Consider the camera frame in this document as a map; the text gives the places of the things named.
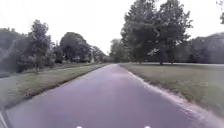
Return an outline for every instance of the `leafy tree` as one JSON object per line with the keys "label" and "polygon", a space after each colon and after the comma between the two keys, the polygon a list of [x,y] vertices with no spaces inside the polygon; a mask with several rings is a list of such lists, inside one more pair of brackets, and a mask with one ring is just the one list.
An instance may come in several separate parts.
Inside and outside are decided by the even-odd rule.
{"label": "leafy tree", "polygon": [[161,65],[165,57],[173,63],[175,48],[189,38],[189,15],[178,0],[167,0],[159,9],[154,0],[137,0],[125,15],[122,41],[135,61],[156,56]]}
{"label": "leafy tree", "polygon": [[92,58],[95,62],[104,62],[105,61],[105,54],[98,48],[97,46],[92,46]]}
{"label": "leafy tree", "polygon": [[129,56],[121,40],[113,39],[111,43],[110,56],[113,58],[114,62],[128,61]]}
{"label": "leafy tree", "polygon": [[28,34],[29,45],[26,52],[34,58],[36,72],[43,66],[44,57],[50,48],[51,37],[46,35],[47,31],[46,23],[35,20]]}
{"label": "leafy tree", "polygon": [[159,45],[160,64],[163,61],[163,54],[168,55],[169,62],[174,62],[174,52],[176,46],[186,42],[189,35],[186,30],[191,27],[189,20],[190,12],[185,13],[183,5],[178,0],[167,0],[160,6],[157,13],[157,30]]}
{"label": "leafy tree", "polygon": [[80,34],[74,32],[67,32],[61,39],[60,46],[65,59],[71,62],[85,61],[85,58],[90,54],[89,44]]}
{"label": "leafy tree", "polygon": [[130,11],[125,15],[125,24],[122,29],[122,41],[127,47],[132,60],[144,61],[156,42],[155,1],[137,0]]}

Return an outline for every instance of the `road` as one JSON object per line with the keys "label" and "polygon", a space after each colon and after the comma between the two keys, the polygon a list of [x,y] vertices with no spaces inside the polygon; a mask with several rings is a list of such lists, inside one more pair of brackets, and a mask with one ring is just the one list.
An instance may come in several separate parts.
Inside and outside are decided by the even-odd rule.
{"label": "road", "polygon": [[7,111],[13,128],[211,128],[113,64]]}

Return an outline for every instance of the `tree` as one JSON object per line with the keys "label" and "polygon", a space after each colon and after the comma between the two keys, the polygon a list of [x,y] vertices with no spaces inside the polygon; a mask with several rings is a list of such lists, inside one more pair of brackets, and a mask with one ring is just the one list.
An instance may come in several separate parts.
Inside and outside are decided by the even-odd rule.
{"label": "tree", "polygon": [[30,61],[24,58],[29,44],[26,35],[10,31],[9,29],[1,29],[0,43],[3,49],[0,70],[21,72],[31,67]]}
{"label": "tree", "polygon": [[128,61],[129,56],[121,40],[113,39],[111,43],[110,56],[113,58],[114,62]]}
{"label": "tree", "polygon": [[60,46],[65,55],[65,59],[71,62],[87,61],[90,54],[90,45],[77,33],[67,32],[61,39]]}
{"label": "tree", "polygon": [[134,61],[156,56],[161,65],[165,58],[173,63],[176,47],[189,38],[189,15],[178,0],[167,0],[159,9],[154,0],[137,0],[125,15],[122,41]]}
{"label": "tree", "polygon": [[94,62],[104,62],[105,61],[105,54],[100,50],[100,48],[98,48],[97,46],[92,46],[91,47],[91,56],[90,58],[92,58],[94,60]]}
{"label": "tree", "polygon": [[31,27],[31,32],[28,34],[29,45],[27,54],[34,58],[36,73],[43,65],[44,57],[51,45],[51,37],[46,35],[47,31],[48,26],[46,23],[35,20]]}
{"label": "tree", "polygon": [[167,54],[169,62],[174,62],[176,46],[186,42],[189,35],[186,30],[191,27],[190,12],[185,13],[183,5],[178,0],[167,0],[160,6],[157,13],[158,54],[160,64],[163,54]]}
{"label": "tree", "polygon": [[145,61],[156,42],[156,7],[154,0],[137,0],[125,15],[122,42],[127,47],[132,60]]}

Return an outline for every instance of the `grass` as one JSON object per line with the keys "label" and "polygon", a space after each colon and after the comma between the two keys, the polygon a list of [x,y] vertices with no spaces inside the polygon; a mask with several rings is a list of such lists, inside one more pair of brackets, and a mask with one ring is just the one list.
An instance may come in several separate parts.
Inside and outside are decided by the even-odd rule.
{"label": "grass", "polygon": [[55,69],[27,73],[0,79],[0,103],[5,107],[12,107],[25,99],[29,99],[46,90],[84,75],[90,71],[105,66],[105,64]]}
{"label": "grass", "polygon": [[121,64],[146,82],[224,117],[224,66]]}

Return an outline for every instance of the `white sky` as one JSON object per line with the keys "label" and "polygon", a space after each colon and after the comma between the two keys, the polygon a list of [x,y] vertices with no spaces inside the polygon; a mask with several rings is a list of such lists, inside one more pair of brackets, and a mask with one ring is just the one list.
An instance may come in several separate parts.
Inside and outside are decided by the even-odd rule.
{"label": "white sky", "polygon": [[[66,32],[80,33],[89,44],[109,51],[110,41],[120,38],[124,14],[135,0],[0,0],[0,28],[27,33],[35,19],[49,25],[52,41]],[[216,0],[181,0],[191,11],[192,37],[224,31]]]}

